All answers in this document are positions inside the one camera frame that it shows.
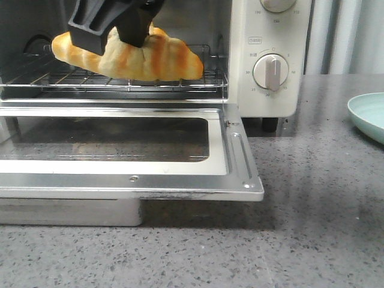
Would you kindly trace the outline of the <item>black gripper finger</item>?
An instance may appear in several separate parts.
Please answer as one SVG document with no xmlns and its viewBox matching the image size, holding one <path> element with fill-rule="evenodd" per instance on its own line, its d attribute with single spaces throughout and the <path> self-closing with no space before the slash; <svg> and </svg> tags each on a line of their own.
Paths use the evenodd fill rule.
<svg viewBox="0 0 384 288">
<path fill-rule="evenodd" d="M 126 15 L 132 9 L 132 1 L 77 1 L 68 21 L 73 45 L 97 55 L 104 55 L 107 37 L 112 28 L 118 30 L 121 41 L 129 42 Z"/>
<path fill-rule="evenodd" d="M 123 1 L 123 14 L 116 26 L 119 39 L 134 47 L 142 47 L 149 35 L 149 26 L 164 1 Z"/>
</svg>

